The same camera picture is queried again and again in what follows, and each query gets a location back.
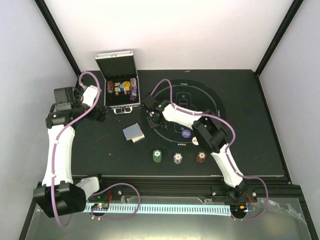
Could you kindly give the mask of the blue patterned card deck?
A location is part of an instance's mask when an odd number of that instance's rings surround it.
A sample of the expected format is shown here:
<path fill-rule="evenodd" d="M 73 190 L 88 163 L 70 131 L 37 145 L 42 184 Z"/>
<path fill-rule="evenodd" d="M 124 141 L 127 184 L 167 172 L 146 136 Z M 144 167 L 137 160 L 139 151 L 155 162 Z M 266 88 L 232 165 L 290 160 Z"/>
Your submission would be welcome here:
<path fill-rule="evenodd" d="M 127 141 L 132 140 L 134 138 L 138 138 L 143 135 L 141 127 L 138 123 L 135 123 L 129 127 L 124 128 L 122 132 Z"/>

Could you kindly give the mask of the purple small blind button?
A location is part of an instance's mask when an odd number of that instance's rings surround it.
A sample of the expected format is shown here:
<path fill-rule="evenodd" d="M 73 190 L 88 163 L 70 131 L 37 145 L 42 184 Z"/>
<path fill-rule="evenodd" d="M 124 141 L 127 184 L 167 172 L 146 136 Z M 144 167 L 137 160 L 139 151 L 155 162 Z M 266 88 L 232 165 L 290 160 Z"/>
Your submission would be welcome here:
<path fill-rule="evenodd" d="M 192 133 L 190 130 L 188 129 L 184 129 L 181 133 L 182 137 L 185 138 L 185 139 L 188 139 L 192 136 Z"/>

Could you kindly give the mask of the blue white poker chip stack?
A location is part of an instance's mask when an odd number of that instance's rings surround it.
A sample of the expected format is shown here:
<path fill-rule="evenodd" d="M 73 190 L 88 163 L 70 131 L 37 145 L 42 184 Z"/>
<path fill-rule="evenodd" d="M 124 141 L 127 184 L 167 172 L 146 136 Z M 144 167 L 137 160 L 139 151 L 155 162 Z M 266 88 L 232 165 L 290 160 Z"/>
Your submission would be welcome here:
<path fill-rule="evenodd" d="M 183 156 L 182 156 L 182 154 L 181 153 L 175 153 L 174 155 L 173 155 L 173 162 L 175 163 L 175 164 L 180 164 L 181 162 L 182 162 L 182 159 L 183 159 Z"/>

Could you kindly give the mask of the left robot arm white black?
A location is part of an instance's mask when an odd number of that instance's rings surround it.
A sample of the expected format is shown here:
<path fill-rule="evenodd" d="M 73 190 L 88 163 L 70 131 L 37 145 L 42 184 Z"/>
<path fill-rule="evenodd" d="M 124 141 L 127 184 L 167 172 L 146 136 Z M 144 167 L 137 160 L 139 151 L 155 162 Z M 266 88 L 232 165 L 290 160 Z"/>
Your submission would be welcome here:
<path fill-rule="evenodd" d="M 76 128 L 85 118 L 104 121 L 106 112 L 94 105 L 100 90 L 85 87 L 76 98 L 72 87 L 54 90 L 55 103 L 45 119 L 49 149 L 47 167 L 41 185 L 34 189 L 33 199 L 49 218 L 81 212 L 88 198 L 103 199 L 108 192 L 100 175 L 89 176 L 75 184 L 72 178 L 72 146 Z"/>

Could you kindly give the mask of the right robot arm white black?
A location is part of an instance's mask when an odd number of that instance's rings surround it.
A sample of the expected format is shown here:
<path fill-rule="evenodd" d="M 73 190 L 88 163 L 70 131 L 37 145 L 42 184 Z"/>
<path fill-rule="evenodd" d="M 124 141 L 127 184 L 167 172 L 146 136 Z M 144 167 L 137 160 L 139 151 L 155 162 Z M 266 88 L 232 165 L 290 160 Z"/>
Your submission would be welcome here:
<path fill-rule="evenodd" d="M 246 195 L 247 184 L 244 175 L 230 152 L 230 146 L 235 141 L 235 131 L 231 130 L 232 139 L 231 142 L 227 142 L 228 123 L 225 120 L 215 116 L 211 110 L 193 111 L 168 100 L 159 102 L 151 95 L 144 99 L 143 106 L 148 113 L 147 121 L 152 129 L 172 122 L 193 131 L 198 145 L 210 154 L 218 165 L 226 186 L 226 194 L 232 202 L 238 202 Z"/>

